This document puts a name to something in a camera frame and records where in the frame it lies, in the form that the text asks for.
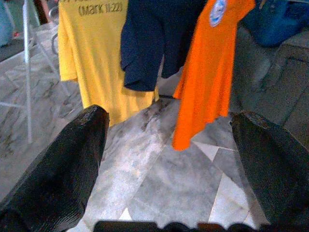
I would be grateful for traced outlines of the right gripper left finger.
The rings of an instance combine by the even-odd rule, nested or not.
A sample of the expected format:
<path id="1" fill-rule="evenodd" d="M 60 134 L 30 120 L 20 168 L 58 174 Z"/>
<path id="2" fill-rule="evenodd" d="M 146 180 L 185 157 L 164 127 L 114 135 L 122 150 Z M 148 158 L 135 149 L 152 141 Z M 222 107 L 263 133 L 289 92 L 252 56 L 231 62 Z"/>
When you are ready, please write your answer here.
<path id="1" fill-rule="evenodd" d="M 3 232 L 65 232 L 83 217 L 109 128 L 100 106 L 83 109 L 25 170 L 0 203 Z"/>

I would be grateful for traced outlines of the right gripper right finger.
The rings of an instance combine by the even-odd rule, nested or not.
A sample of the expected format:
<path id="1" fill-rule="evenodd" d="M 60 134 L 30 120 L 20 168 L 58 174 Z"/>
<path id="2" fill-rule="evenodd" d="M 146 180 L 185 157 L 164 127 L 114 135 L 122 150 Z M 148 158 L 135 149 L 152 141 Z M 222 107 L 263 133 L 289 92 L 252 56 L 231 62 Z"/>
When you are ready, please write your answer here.
<path id="1" fill-rule="evenodd" d="M 309 151 L 287 129 L 254 112 L 232 117 L 246 178 L 270 223 L 265 229 L 309 230 Z"/>

